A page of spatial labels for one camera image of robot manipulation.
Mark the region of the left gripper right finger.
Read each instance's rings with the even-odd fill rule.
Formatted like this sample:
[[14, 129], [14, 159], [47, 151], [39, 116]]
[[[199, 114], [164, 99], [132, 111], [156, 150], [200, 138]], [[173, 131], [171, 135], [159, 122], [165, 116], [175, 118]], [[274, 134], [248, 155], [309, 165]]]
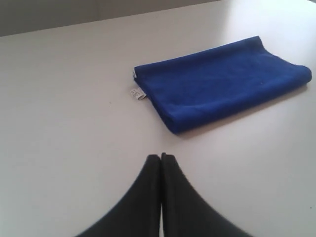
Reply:
[[160, 184], [164, 236], [243, 236], [242, 229], [220, 215], [197, 193], [173, 155], [161, 154]]

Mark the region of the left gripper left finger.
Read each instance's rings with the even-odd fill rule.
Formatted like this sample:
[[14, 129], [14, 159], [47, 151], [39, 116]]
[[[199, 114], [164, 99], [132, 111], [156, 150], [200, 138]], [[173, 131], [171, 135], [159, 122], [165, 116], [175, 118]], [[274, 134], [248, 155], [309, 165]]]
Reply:
[[160, 230], [160, 165], [146, 158], [136, 180], [120, 201], [80, 237], [158, 237]]

